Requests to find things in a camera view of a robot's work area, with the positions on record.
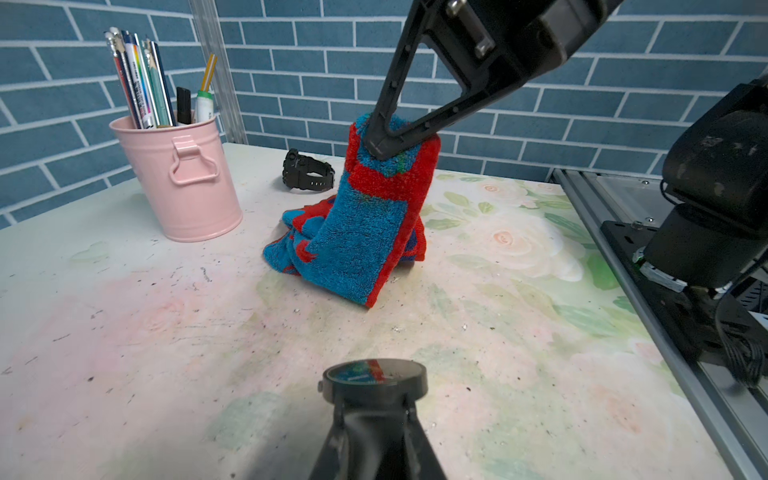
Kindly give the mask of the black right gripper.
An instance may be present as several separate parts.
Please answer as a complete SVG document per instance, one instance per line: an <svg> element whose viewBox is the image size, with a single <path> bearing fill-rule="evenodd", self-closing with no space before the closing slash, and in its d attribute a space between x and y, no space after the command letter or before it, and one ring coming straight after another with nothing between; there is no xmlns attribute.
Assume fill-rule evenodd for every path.
<svg viewBox="0 0 768 480"><path fill-rule="evenodd" d="M605 24L619 1L414 1L362 145L378 160L439 150L438 132L566 63ZM436 25L444 31L438 39ZM444 61L461 95L392 127L420 44Z"/></svg>

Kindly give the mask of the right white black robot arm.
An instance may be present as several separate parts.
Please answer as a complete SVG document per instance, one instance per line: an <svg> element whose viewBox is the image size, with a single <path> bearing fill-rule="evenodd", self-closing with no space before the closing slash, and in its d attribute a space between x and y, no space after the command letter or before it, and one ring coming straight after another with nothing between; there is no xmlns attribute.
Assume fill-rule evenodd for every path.
<svg viewBox="0 0 768 480"><path fill-rule="evenodd" d="M362 134L379 160L564 65L617 9L614 1L416 1ZM433 49L460 96L411 123L395 111L420 44ZM660 186L672 210L643 244L602 230L623 253L681 353L724 366L754 388L767 375L767 337L738 325L735 290L767 261L767 80L739 84L673 144Z"/></svg>

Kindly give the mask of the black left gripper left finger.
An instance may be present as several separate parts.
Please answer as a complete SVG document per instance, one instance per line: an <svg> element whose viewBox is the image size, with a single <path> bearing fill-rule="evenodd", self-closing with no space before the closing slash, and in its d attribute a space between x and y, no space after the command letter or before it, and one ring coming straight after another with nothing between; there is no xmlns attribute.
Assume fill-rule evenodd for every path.
<svg viewBox="0 0 768 480"><path fill-rule="evenodd" d="M347 413L334 418L309 474L311 480L366 478L361 440L364 419L364 413Z"/></svg>

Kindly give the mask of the red blue towel cloth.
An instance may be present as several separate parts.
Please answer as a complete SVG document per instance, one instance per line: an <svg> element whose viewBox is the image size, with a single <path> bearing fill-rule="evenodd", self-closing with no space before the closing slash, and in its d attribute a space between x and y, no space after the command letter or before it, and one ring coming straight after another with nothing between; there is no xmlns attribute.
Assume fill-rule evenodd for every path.
<svg viewBox="0 0 768 480"><path fill-rule="evenodd" d="M284 212L287 231L265 246L263 257L278 272L372 307L396 266L425 257L420 213L441 140L433 135L380 161L363 144L368 124L363 115L349 128L336 194Z"/></svg>

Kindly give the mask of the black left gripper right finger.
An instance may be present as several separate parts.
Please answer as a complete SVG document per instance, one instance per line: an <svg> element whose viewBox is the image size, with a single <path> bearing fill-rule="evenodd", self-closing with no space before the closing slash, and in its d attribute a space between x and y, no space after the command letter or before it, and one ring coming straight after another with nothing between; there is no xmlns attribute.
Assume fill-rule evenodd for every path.
<svg viewBox="0 0 768 480"><path fill-rule="evenodd" d="M409 407L399 421L395 430L394 447L392 479L447 479L415 407Z"/></svg>

